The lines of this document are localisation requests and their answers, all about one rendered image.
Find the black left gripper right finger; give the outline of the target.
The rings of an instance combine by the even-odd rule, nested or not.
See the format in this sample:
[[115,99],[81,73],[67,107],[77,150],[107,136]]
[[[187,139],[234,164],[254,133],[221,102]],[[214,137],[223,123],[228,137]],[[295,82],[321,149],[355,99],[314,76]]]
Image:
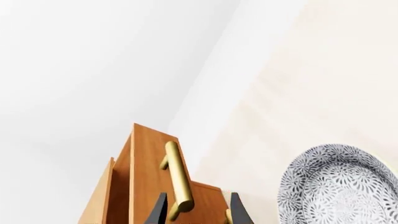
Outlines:
[[230,210],[232,224],[254,224],[237,192],[231,193]]

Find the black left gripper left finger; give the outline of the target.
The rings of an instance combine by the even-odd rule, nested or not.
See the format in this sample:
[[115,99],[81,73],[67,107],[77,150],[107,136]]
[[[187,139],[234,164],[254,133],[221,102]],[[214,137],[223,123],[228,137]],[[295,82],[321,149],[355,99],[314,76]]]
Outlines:
[[148,216],[145,224],[165,224],[167,218],[167,194],[162,192]]

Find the wooden cabinet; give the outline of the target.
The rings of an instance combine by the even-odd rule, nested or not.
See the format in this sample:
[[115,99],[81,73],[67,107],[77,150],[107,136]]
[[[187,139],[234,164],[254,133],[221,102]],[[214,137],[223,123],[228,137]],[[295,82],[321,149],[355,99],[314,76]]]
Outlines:
[[78,224],[106,224],[114,163],[114,158],[111,157]]

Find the grey floral patterned bowl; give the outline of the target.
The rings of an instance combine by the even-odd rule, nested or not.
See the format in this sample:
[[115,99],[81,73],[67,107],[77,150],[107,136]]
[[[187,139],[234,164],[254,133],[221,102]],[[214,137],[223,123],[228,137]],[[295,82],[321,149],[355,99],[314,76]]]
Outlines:
[[326,144],[282,175],[280,224],[398,224],[398,177],[357,147]]

